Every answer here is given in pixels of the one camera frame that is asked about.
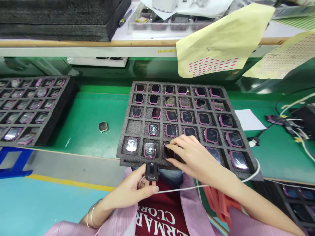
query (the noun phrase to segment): pink sleeve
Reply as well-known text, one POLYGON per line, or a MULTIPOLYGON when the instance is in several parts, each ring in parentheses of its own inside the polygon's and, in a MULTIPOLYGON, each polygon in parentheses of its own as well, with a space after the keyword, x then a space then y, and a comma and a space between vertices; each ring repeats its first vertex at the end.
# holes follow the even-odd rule
POLYGON ((255 220, 234 207, 229 208, 232 227, 229 236, 293 236, 288 232, 255 220))
POLYGON ((54 224, 45 236, 94 236, 96 233, 96 229, 91 229, 77 223, 61 221, 54 224))

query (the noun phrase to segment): pen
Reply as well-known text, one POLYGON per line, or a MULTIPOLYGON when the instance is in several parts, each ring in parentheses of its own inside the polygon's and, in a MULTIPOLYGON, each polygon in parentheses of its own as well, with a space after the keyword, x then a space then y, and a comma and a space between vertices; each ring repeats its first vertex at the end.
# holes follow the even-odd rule
POLYGON ((132 13, 132 9, 124 16, 124 18, 122 18, 119 21, 119 27, 122 27, 124 25, 124 23, 126 22, 126 20, 128 19, 128 17, 131 15, 132 13))

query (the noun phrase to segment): right hand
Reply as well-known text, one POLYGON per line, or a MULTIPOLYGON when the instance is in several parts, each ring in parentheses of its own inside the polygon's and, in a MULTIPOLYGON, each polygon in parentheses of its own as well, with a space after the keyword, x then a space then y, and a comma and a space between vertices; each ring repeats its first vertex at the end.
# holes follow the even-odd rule
POLYGON ((194 137, 181 135, 173 139, 167 148, 178 154, 186 164, 168 158, 174 166, 191 177, 229 195, 240 180, 219 164, 207 149, 194 137))

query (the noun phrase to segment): sticker sheet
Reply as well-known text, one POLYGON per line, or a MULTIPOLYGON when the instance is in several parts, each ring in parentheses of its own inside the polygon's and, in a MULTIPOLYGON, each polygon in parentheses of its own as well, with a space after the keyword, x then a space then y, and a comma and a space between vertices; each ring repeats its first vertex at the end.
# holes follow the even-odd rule
POLYGON ((283 79, 290 71, 313 57, 315 57, 315 32, 303 32, 268 53, 243 76, 283 79))

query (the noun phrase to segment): yellow tape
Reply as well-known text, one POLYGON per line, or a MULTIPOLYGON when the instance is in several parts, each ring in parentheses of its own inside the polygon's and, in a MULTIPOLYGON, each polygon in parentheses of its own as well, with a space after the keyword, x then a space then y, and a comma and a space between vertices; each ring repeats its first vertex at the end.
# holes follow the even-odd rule
POLYGON ((170 49, 170 50, 159 50, 157 53, 166 53, 166 52, 176 52, 176 49, 170 49))
POLYGON ((26 178, 36 179, 36 180, 41 180, 41 181, 46 181, 46 182, 52 182, 52 183, 58 183, 58 184, 63 184, 63 185, 72 185, 72 186, 77 186, 77 187, 90 188, 90 189, 99 190, 99 191, 106 191, 106 192, 110 192, 114 189, 114 187, 109 187, 109 186, 88 184, 88 183, 78 182, 78 181, 74 181, 74 180, 57 179, 57 178, 53 178, 53 177, 36 175, 36 174, 26 176, 26 178))

